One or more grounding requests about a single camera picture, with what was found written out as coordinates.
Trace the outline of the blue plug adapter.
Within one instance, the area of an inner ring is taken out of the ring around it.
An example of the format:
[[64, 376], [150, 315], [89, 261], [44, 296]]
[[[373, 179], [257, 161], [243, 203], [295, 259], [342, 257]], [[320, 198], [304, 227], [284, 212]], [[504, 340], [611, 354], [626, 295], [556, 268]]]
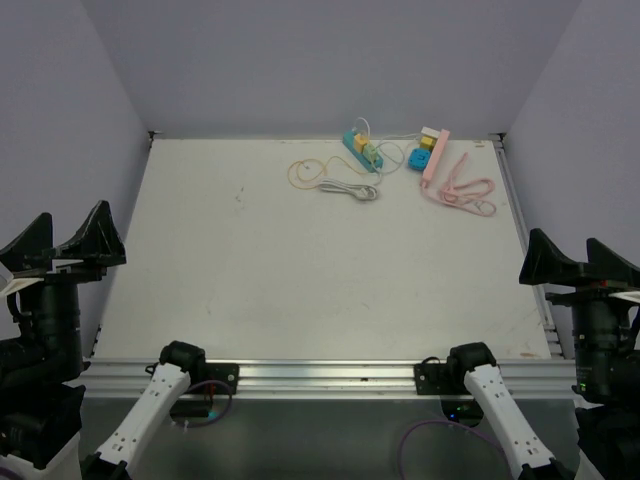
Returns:
[[430, 160], [431, 152], [428, 149], [415, 148], [408, 158], [408, 167], [412, 170], [423, 172]]

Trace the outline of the teal power strip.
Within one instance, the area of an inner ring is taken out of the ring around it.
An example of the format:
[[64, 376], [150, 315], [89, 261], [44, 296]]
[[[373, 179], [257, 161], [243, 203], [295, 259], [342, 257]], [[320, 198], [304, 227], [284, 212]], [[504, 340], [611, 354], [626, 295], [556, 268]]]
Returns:
[[342, 137], [342, 143], [366, 171], [375, 173], [382, 169], [383, 160], [366, 135], [347, 131]]

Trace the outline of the white plug adapter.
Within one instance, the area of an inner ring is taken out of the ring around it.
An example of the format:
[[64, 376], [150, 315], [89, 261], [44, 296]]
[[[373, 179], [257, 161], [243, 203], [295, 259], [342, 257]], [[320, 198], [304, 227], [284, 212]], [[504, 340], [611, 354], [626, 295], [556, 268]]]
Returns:
[[426, 136], [429, 138], [433, 138], [433, 139], [438, 139], [440, 136], [441, 131], [440, 130], [436, 130], [436, 129], [432, 129], [429, 127], [423, 127], [421, 129], [421, 135], [422, 136]]

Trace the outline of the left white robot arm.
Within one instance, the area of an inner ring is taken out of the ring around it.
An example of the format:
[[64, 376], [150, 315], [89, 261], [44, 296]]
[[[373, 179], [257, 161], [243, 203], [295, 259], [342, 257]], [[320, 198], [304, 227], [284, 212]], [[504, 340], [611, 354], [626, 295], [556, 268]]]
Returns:
[[78, 287], [126, 262], [110, 205], [98, 202], [66, 242], [40, 214], [1, 250], [9, 281], [1, 296], [19, 335], [1, 342], [1, 475], [6, 479], [130, 479], [141, 454], [185, 392], [208, 379], [205, 354], [174, 341], [114, 433], [85, 460], [78, 454], [89, 367], [82, 354]]

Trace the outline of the pink power strip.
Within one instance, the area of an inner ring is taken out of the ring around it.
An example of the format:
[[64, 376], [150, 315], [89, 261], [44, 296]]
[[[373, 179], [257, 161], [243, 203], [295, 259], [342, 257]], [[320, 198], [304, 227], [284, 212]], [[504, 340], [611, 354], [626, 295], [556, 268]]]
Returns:
[[422, 178], [421, 178], [422, 188], [427, 188], [430, 185], [433, 177], [435, 176], [439, 161], [442, 158], [444, 149], [449, 140], [449, 136], [450, 136], [450, 131], [446, 129], [442, 129], [439, 132], [438, 136], [436, 137], [436, 142], [433, 150], [431, 151], [430, 159], [422, 173]]

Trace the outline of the yellow plug adapter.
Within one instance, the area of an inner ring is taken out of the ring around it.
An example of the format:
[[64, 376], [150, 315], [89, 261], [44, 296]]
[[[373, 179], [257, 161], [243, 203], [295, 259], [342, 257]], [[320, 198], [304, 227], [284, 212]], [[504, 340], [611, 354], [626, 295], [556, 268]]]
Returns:
[[420, 139], [419, 147], [427, 151], [432, 151], [435, 147], [436, 142], [436, 138], [424, 135]]

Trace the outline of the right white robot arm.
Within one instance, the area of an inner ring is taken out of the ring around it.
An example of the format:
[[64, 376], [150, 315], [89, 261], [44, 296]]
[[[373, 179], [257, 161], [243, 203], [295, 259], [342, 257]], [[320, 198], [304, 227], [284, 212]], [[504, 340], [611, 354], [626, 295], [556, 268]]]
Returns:
[[557, 285], [554, 305], [570, 308], [576, 383], [587, 407], [575, 417], [582, 464], [571, 473], [539, 439], [504, 385], [482, 342], [451, 349], [445, 379], [481, 407], [515, 479], [636, 479], [639, 476], [639, 269], [595, 238], [584, 262], [567, 257], [539, 228], [531, 230], [519, 274], [523, 285]]

